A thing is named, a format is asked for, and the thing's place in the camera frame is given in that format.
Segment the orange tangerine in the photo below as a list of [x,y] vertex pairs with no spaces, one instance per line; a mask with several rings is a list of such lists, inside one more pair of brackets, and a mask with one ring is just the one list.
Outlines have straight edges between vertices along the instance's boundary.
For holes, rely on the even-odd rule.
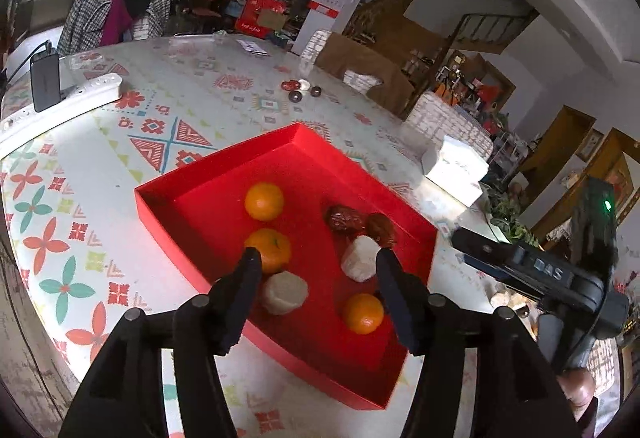
[[349,297],[342,312],[345,325],[349,330],[366,335],[374,332],[385,317],[381,301],[372,294],[360,293]]
[[292,256],[291,242],[287,236],[271,228],[261,228],[251,233],[244,247],[254,247],[262,258],[263,273],[278,273],[288,265]]

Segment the large red jujube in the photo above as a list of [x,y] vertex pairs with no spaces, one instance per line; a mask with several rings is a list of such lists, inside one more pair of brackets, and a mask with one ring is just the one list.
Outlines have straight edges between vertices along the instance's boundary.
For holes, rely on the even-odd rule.
[[371,213],[366,220],[366,234],[380,247],[393,247],[397,242],[395,226],[382,213]]

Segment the small orange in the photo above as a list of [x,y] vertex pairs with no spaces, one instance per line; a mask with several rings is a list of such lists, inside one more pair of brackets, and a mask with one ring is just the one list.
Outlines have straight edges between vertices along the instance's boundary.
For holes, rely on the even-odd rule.
[[275,184],[257,183],[247,190],[244,207],[250,217],[258,221],[272,221],[283,211],[284,195]]

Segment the red jujube date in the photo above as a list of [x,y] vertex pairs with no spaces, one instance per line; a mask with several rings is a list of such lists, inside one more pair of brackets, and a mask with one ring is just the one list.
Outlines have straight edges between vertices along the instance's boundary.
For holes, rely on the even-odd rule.
[[334,205],[326,212],[326,223],[331,230],[346,235],[356,235],[366,231],[363,213],[344,205]]

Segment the small dark fruits cluster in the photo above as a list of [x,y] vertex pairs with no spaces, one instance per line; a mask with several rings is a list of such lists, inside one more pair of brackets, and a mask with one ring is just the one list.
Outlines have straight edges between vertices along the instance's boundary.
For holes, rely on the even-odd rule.
[[283,91],[288,93],[288,100],[298,104],[306,96],[318,98],[322,94],[322,88],[318,85],[312,85],[305,79],[291,79],[283,81],[280,85]]

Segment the green spinach leaves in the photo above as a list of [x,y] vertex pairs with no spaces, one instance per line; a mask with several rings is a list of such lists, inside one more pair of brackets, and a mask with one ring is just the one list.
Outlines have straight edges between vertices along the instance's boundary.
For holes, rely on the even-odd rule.
[[505,191],[489,187],[487,189],[489,222],[498,227],[511,243],[523,241],[533,247],[539,247],[538,240],[518,220],[521,214],[523,192],[520,184],[512,184]]

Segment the white tissue box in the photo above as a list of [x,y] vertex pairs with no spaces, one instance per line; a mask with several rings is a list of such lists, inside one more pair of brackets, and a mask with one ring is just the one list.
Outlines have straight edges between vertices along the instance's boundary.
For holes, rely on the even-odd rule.
[[480,180],[488,172],[487,162],[469,145],[445,135],[436,147],[422,154],[423,175],[465,207],[472,206],[483,194]]

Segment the red rectangular tray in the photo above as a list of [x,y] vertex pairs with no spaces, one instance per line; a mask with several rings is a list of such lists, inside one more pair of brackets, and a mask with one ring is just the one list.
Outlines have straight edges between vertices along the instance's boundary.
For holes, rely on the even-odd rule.
[[265,181],[284,196],[272,224],[291,243],[288,271],[302,277],[304,305],[284,316],[255,305],[245,336],[288,371],[356,410],[382,410],[407,357],[392,322],[374,332],[349,330],[341,312],[350,296],[371,293],[375,280],[358,283],[341,269],[348,243],[326,224],[331,206],[381,213],[396,231],[402,267],[430,274],[436,228],[400,195],[305,125],[293,124],[247,139],[139,186],[140,221],[180,273],[207,292],[239,262],[245,240],[259,228],[244,198]]

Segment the white patterned chair back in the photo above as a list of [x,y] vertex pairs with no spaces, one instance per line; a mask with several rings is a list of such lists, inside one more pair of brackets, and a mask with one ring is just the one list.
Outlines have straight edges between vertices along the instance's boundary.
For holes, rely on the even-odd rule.
[[425,92],[416,102],[407,120],[401,124],[400,134],[414,148],[430,143],[442,146],[444,137],[466,143],[485,161],[489,160],[492,141],[485,128],[459,107],[451,107],[432,92]]

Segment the white power strip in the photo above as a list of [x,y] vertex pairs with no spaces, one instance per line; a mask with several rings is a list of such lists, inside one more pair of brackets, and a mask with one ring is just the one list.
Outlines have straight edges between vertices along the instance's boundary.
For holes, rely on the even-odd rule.
[[61,100],[64,105],[82,105],[89,109],[117,102],[122,96],[122,77],[117,73],[106,73],[80,85],[69,88]]

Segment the black power bank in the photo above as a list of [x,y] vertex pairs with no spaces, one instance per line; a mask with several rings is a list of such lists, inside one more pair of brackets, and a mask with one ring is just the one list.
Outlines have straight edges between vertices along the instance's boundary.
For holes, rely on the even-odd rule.
[[61,100],[60,56],[54,48],[46,48],[30,59],[32,104],[36,112],[44,111]]

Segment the red gift box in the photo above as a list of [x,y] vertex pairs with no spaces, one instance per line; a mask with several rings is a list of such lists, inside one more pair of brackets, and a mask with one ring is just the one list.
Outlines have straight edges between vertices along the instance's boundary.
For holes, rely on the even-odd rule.
[[288,21],[288,4],[280,0],[246,0],[234,30],[241,34],[265,39],[280,31]]

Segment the plaid jacket on chair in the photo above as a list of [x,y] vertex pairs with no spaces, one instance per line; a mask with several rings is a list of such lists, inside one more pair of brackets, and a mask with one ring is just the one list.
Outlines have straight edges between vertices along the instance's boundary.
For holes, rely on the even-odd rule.
[[170,0],[74,0],[58,40],[61,56],[121,42],[160,38]]

